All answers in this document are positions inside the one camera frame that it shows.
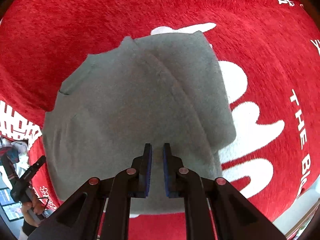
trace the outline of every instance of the red plush fabric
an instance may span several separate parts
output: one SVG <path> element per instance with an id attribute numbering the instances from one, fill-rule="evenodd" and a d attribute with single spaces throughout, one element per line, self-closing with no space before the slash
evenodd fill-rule
<path id="1" fill-rule="evenodd" d="M 16 0 L 0 26 L 0 95 L 41 127 L 61 82 L 87 54 L 160 26 L 207 23 L 216 26 L 199 28 L 232 78 L 238 138 L 220 155 L 224 177 L 274 220 L 320 171 L 320 33 L 299 0 Z M 43 153 L 38 139 L 30 155 Z M 56 201 L 47 172 L 34 185 L 48 185 Z M 132 219 L 132 239 L 183 239 L 181 217 Z"/>

